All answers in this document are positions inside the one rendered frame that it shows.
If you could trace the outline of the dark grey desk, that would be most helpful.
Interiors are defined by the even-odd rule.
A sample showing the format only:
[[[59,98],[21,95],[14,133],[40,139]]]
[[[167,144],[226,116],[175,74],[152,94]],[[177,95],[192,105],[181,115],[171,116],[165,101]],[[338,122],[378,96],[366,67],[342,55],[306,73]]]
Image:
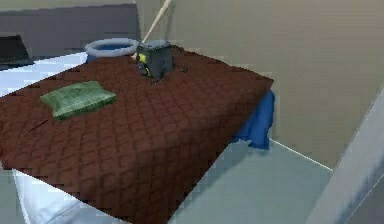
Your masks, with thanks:
[[[20,35],[34,60],[82,52],[109,38],[140,38],[135,3],[0,12],[0,36]]]

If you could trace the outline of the black laptop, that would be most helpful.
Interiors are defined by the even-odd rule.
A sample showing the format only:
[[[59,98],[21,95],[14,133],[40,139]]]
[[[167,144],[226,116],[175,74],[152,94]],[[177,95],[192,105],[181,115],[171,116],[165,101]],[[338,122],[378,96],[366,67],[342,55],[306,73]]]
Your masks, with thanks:
[[[0,71],[33,64],[20,35],[0,37]]]

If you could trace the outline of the green pillow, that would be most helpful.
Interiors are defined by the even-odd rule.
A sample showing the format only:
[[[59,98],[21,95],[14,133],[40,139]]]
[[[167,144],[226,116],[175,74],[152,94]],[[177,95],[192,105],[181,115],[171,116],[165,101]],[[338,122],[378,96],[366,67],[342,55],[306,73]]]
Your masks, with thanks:
[[[111,104],[116,94],[105,90],[98,81],[87,81],[51,91],[40,100],[51,108],[54,119],[62,121]]]

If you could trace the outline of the blue round bin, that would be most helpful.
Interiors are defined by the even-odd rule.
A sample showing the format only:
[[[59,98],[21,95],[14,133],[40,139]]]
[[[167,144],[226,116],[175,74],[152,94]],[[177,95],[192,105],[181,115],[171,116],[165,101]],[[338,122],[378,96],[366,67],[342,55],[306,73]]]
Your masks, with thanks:
[[[136,52],[139,42],[129,38],[110,38],[96,40],[88,43],[85,47],[87,62],[98,58],[119,57],[132,55]]]

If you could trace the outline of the bed with brown quilt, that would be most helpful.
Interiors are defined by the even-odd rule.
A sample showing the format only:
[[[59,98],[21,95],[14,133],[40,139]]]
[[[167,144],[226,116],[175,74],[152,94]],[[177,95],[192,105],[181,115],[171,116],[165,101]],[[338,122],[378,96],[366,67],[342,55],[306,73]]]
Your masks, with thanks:
[[[168,224],[272,86],[213,58],[173,55],[159,82],[129,57],[104,58],[0,98],[0,163],[27,224]],[[115,101],[55,120],[43,96],[86,81]]]

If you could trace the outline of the wooden baseball bat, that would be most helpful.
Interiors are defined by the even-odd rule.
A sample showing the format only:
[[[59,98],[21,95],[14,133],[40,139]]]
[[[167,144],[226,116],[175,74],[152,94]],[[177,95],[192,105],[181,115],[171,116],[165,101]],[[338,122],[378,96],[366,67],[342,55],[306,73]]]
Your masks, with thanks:
[[[158,14],[156,15],[153,23],[151,24],[151,27],[150,29],[148,30],[148,32],[146,33],[145,37],[142,39],[141,43],[145,43],[148,38],[150,37],[150,35],[152,34],[153,30],[157,27],[157,25],[160,23],[161,19],[163,18],[163,16],[165,15],[167,9],[169,8],[170,4],[172,3],[173,0],[165,0],[162,7],[160,8]],[[131,58],[134,60],[134,61],[137,61],[138,59],[136,58],[138,56],[138,53],[134,53]]]

